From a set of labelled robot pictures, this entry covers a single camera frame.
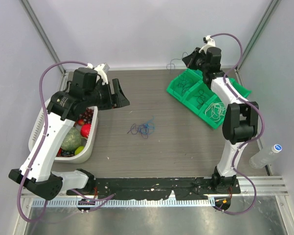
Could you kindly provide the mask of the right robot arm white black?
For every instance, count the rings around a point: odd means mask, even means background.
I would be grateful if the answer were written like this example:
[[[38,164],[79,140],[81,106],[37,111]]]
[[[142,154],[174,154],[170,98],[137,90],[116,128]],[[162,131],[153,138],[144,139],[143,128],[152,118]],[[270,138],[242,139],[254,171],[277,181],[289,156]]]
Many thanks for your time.
[[[182,61],[187,68],[202,72],[203,82],[226,107],[222,126],[226,143],[221,160],[211,178],[213,191],[223,193],[235,186],[237,165],[242,152],[248,141],[257,134],[258,104],[242,97],[221,70],[221,49],[197,47]]]

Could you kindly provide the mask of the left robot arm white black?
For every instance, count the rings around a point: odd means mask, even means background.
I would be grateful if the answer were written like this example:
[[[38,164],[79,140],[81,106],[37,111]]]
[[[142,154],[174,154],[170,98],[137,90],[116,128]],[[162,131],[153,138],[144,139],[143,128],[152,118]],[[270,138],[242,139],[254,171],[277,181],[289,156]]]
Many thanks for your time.
[[[91,173],[82,169],[52,172],[51,168],[67,133],[88,107],[109,110],[130,104],[117,78],[109,84],[108,69],[107,64],[76,69],[69,90],[56,92],[49,104],[43,105],[44,129],[24,164],[8,175],[20,188],[45,200],[71,189],[83,195],[94,191],[95,177]]]

